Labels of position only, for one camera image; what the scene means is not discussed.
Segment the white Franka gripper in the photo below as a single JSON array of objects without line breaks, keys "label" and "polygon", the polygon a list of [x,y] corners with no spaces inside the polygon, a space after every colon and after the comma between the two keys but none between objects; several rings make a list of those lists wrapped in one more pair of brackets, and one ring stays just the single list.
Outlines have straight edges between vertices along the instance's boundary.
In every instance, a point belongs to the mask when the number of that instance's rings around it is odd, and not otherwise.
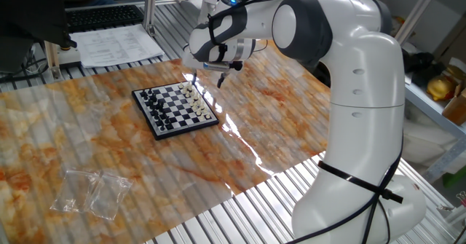
[{"label": "white Franka gripper", "polygon": [[199,62],[198,60],[195,59],[195,57],[192,55],[191,50],[189,49],[189,46],[185,46],[184,49],[184,54],[182,56],[182,64],[185,67],[188,68],[195,68],[192,69],[192,81],[191,84],[195,86],[196,81],[197,81],[197,69],[204,69],[204,70],[209,70],[209,71],[220,71],[223,72],[218,79],[217,82],[217,88],[220,89],[221,85],[223,84],[224,80],[228,77],[227,72],[229,72],[232,68],[228,63],[225,62]]}]

